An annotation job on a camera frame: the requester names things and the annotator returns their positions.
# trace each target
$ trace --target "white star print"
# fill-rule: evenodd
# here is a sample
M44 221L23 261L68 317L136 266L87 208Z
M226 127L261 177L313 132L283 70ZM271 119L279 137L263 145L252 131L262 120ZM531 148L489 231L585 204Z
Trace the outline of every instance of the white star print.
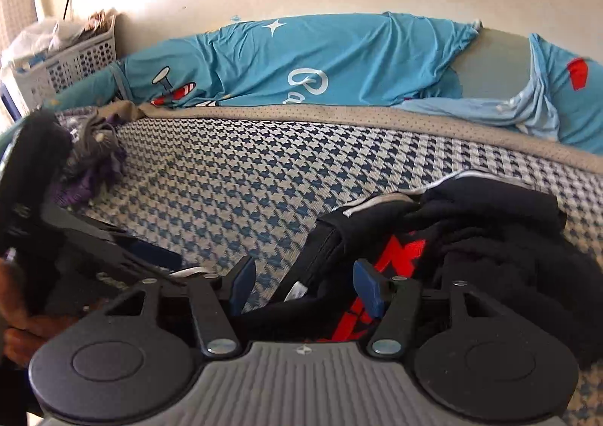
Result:
M262 28L270 28L270 36L273 37L274 36L274 31L279 27L279 26L283 26L286 25L286 23L279 23L278 19L276 19L273 23L271 23L270 25L266 25L263 26Z

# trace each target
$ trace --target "plastic bag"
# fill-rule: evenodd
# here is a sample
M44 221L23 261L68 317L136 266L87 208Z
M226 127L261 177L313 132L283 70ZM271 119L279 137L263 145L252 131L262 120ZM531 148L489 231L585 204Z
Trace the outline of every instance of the plastic bag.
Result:
M28 70L77 42L85 26L85 21L58 18L46 18L28 26L2 52L2 68Z

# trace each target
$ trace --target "patterned mat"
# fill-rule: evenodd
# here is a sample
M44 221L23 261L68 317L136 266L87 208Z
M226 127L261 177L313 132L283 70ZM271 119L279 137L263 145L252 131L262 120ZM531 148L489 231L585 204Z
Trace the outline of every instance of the patterned mat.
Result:
M427 134L317 123L146 118L121 128L128 160L120 185L87 215L129 228L226 272L250 254L253 308L267 302L318 214L376 192L416 187L481 167L555 194L566 237L603 266L603 177L507 149ZM581 377L566 415L603 416L601 373Z

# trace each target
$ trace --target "human hand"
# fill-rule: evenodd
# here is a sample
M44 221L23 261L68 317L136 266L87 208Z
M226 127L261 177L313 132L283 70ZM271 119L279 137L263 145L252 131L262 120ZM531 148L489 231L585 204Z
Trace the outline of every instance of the human hand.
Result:
M4 354L19 366L27 366L34 353L50 338L76 323L71 316L29 316L11 265L0 260L0 316L4 331Z

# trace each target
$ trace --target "laundry basket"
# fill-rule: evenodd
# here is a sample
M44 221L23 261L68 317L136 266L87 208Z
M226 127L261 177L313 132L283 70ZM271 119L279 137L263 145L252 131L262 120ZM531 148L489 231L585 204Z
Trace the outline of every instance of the laundry basket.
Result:
M115 60L115 16L110 19L107 32L59 52L27 72L13 71L14 82L29 109Z

